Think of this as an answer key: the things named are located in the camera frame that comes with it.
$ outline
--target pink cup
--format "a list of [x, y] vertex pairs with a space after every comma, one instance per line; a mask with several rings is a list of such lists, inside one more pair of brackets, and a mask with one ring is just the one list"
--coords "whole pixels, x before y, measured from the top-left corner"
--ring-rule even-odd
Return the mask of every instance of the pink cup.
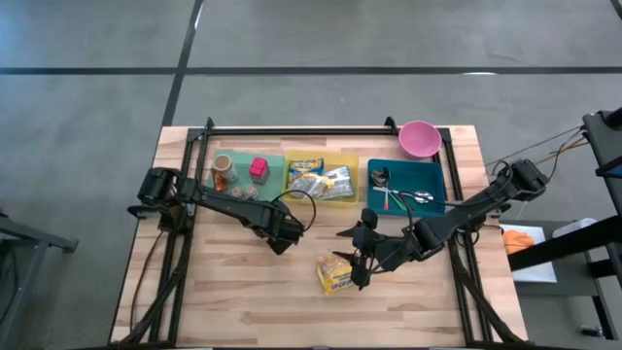
[[429, 122], [408, 122], [399, 131], [401, 148], [415, 158], [428, 158], [440, 150], [440, 133]]

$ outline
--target aluminum frame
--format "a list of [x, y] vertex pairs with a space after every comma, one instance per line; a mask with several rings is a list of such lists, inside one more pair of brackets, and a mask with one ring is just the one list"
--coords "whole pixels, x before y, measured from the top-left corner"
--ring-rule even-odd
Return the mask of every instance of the aluminum frame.
[[[462, 186], [460, 183], [460, 178], [458, 174], [458, 165], [456, 163], [456, 158], [453, 150], [453, 144], [451, 139], [451, 132], [449, 128], [440, 127], [439, 132], [443, 141], [443, 148], [445, 150], [445, 154], [447, 156], [448, 168], [452, 183], [452, 188], [454, 192], [454, 196], [458, 200], [462, 200], [464, 198], [462, 192]], [[208, 119], [208, 123], [204, 128], [189, 128], [186, 146], [184, 149], [184, 157], [182, 160], [181, 171], [184, 176], [188, 176], [190, 169], [190, 157], [192, 154], [192, 150], [195, 142], [200, 141], [200, 149], [199, 149], [199, 157], [197, 159], [196, 173], [195, 178], [202, 178], [203, 168], [205, 163], [205, 155], [207, 154], [207, 144], [210, 136], [266, 136], [266, 135], [385, 135], [397, 136], [398, 128], [395, 124], [395, 121], [391, 117], [387, 117], [384, 126], [378, 127], [301, 127], [301, 128], [291, 128], [291, 127], [268, 127], [268, 128], [219, 128], [214, 127], [211, 119]], [[440, 156], [436, 154], [432, 157], [432, 161], [440, 164]], [[190, 245], [192, 240], [192, 231], [194, 227], [195, 216], [192, 213], [192, 224], [190, 228], [190, 234], [186, 234], [184, 239], [184, 248], [182, 252], [182, 256], [184, 255], [184, 251], [187, 250], [186, 254], [190, 254]], [[164, 261], [162, 263], [162, 268], [160, 271], [160, 280], [158, 285], [158, 291], [161, 291], [161, 288], [165, 281], [168, 279], [170, 274], [170, 270], [173, 264], [173, 252], [175, 250], [176, 239], [175, 235], [170, 234], [165, 247], [164, 252]], [[450, 249], [458, 249], [456, 247], [455, 238], [449, 242]], [[472, 240], [470, 240], [470, 236], [467, 236], [465, 239], [465, 248], [467, 251], [468, 261], [467, 268], [475, 280], [475, 283], [479, 288], [481, 288], [481, 279], [479, 275], [479, 268], [476, 263], [475, 251], [473, 249]], [[467, 297], [465, 293], [465, 288], [462, 282], [455, 276], [455, 287], [456, 287], [456, 295], [458, 298], [458, 309], [461, 314], [461, 321], [463, 327], [463, 334], [465, 338], [465, 343], [468, 345], [472, 341], [474, 341], [472, 323], [470, 320], [470, 315], [468, 313], [468, 304]], [[184, 288], [186, 284], [186, 276], [182, 277], [179, 281], [177, 288], [175, 289], [175, 295], [173, 298], [173, 308], [171, 311], [171, 321], [168, 330], [168, 334], [166, 336], [165, 342], [167, 344], [176, 345], [177, 342], [177, 333], [179, 330], [179, 322], [181, 317], [181, 309], [183, 306], [183, 297], [184, 297]], [[479, 322], [481, 328], [483, 330], [482, 334], [484, 337], [484, 341], [489, 342], [492, 341], [492, 337], [490, 336], [490, 325], [488, 320], [482, 311], [477, 307]], [[153, 344], [161, 344], [162, 341], [159, 340], [159, 331], [161, 325], [161, 310], [157, 312], [157, 315], [152, 323], [152, 327], [150, 329], [150, 334], [148, 341]], [[109, 344], [111, 347], [119, 348], [118, 344]]]

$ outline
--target concrete floor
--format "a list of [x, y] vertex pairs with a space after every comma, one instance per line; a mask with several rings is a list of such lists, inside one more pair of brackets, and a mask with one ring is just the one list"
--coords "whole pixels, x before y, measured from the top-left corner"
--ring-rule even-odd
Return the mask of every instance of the concrete floor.
[[[193, 3], [5, 0], [0, 67], [174, 67]], [[189, 66], [605, 66], [622, 62], [620, 38], [622, 20], [607, 0], [212, 0]], [[21, 348], [105, 344], [136, 226], [125, 208], [154, 155], [172, 81], [0, 76], [0, 207], [81, 241], [73, 256], [47, 256]], [[173, 124], [201, 125], [207, 116], [220, 125], [379, 124], [386, 116], [468, 123], [494, 160], [579, 125], [586, 113], [620, 107], [621, 86], [622, 75], [192, 76]], [[547, 193], [521, 218], [610, 216], [595, 167], [588, 148], [561, 157]], [[543, 315], [577, 325], [594, 319], [562, 310], [589, 309], [585, 300], [521, 302], [530, 337], [543, 344], [568, 346], [550, 331], [562, 321]]]

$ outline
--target green tray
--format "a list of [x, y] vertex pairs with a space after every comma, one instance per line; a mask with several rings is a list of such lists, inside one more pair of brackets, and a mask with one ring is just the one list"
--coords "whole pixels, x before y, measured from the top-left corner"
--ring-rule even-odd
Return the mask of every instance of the green tray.
[[[283, 191], [283, 177], [285, 176], [285, 157], [275, 155], [252, 154], [235, 151], [216, 151], [214, 158], [220, 155], [227, 155], [233, 161], [233, 166], [237, 172], [237, 179], [232, 184], [226, 185], [226, 193], [231, 194], [234, 187], [244, 188], [255, 186], [258, 192], [258, 200], [272, 200]], [[265, 184], [256, 184], [249, 175], [249, 166], [256, 157], [264, 158], [268, 161], [270, 175]], [[207, 179], [207, 186], [214, 188], [214, 179], [210, 173]]]

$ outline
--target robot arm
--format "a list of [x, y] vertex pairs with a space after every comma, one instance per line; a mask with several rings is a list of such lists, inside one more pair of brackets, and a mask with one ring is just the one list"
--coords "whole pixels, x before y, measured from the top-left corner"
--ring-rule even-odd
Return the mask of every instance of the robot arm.
[[[532, 200], [544, 193], [548, 178], [529, 160], [517, 160], [505, 169], [491, 185], [445, 216], [420, 220], [402, 229], [403, 237], [390, 237], [375, 231], [378, 217], [363, 209], [362, 219], [348, 230], [337, 233], [352, 237], [358, 254], [333, 252], [350, 261], [352, 281], [360, 289], [369, 284], [373, 273], [395, 271], [403, 263], [424, 261], [438, 253], [457, 229], [474, 228], [483, 223], [486, 214], [509, 199]], [[368, 268], [368, 259], [377, 260]]]
[[149, 170], [138, 192], [138, 198], [147, 206], [156, 207], [167, 227], [183, 226], [183, 218], [173, 210], [186, 204], [196, 204], [240, 221], [257, 236], [267, 238], [267, 244], [277, 255], [292, 244], [297, 244], [304, 232], [302, 224], [294, 219], [290, 209], [281, 201], [243, 200], [202, 186], [194, 179], [184, 178], [172, 168]]

